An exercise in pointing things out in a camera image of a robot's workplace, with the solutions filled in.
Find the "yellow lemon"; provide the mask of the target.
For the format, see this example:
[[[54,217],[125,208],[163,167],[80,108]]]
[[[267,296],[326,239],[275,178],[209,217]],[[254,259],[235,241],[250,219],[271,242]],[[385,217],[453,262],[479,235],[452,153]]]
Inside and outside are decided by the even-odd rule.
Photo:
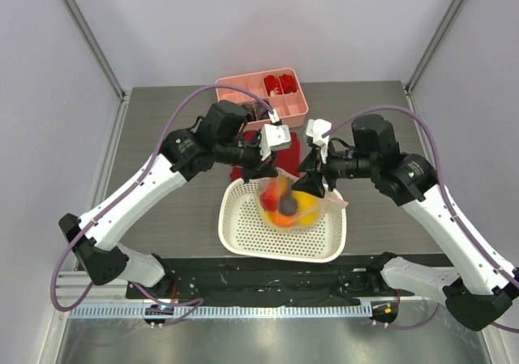
[[[298,225],[314,225],[320,217],[320,200],[302,191],[293,191],[292,196],[298,203]]]

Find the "small dark plum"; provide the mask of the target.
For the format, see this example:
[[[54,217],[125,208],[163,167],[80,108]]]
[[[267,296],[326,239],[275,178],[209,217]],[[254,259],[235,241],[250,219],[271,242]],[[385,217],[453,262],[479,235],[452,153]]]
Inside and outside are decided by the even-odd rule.
[[[298,201],[291,195],[280,198],[278,212],[285,216],[294,216],[298,212]]]

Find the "clear zip top bag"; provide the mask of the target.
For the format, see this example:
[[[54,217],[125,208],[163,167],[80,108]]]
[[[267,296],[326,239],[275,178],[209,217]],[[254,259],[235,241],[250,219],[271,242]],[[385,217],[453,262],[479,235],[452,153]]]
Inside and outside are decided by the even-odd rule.
[[[277,170],[275,178],[258,180],[255,202],[261,218],[272,228],[286,231],[312,227],[327,214],[342,214],[348,206],[335,192],[325,191],[321,199],[296,191],[293,184],[297,180],[283,169]]]

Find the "red yellow mango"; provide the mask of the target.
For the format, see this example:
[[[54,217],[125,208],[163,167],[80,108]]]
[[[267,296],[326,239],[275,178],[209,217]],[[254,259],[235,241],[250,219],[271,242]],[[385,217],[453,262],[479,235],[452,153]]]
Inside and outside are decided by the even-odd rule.
[[[259,201],[262,208],[267,212],[274,212],[277,210],[281,197],[288,190],[288,181],[286,177],[279,175],[276,178],[270,178],[266,187],[259,195]]]

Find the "orange fruit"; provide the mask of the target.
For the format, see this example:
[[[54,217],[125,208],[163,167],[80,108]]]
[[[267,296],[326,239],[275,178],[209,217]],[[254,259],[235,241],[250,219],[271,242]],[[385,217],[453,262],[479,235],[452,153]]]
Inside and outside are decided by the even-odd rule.
[[[270,221],[277,227],[290,228],[298,223],[296,216],[285,216],[279,212],[271,212],[269,214]]]

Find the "yellow banana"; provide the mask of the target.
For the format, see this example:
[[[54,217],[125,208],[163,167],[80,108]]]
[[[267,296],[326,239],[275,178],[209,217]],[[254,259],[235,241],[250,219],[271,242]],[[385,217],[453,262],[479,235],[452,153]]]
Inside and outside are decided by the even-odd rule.
[[[265,223],[277,230],[288,230],[298,226],[299,217],[285,216],[278,211],[263,211],[262,218]]]

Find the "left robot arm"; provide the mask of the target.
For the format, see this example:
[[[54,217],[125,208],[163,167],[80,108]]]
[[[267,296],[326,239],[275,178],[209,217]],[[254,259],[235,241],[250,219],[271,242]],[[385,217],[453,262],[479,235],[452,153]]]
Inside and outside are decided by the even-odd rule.
[[[290,132],[277,115],[249,141],[242,137],[245,110],[230,101],[213,104],[187,129],[171,131],[156,155],[108,199],[81,216],[58,222],[66,240],[94,285],[117,278],[134,281],[155,298],[172,290],[173,277],[156,255],[143,255],[121,244],[127,230],[169,193],[215,164],[236,166],[242,178],[274,178],[276,152],[290,145]]]

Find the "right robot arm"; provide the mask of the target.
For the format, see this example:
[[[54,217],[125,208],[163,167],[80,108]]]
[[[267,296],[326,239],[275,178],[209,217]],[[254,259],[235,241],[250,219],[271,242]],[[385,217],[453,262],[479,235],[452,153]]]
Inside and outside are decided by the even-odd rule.
[[[405,290],[445,306],[461,325],[481,331],[518,297],[518,270],[470,223],[440,182],[433,165],[419,154],[403,153],[392,123],[378,114],[355,118],[354,142],[333,147],[330,122],[307,123],[310,153],[293,188],[318,198],[342,178],[368,178],[375,189],[411,215],[448,257],[453,269],[441,271],[384,252],[367,266],[367,288],[383,295]]]

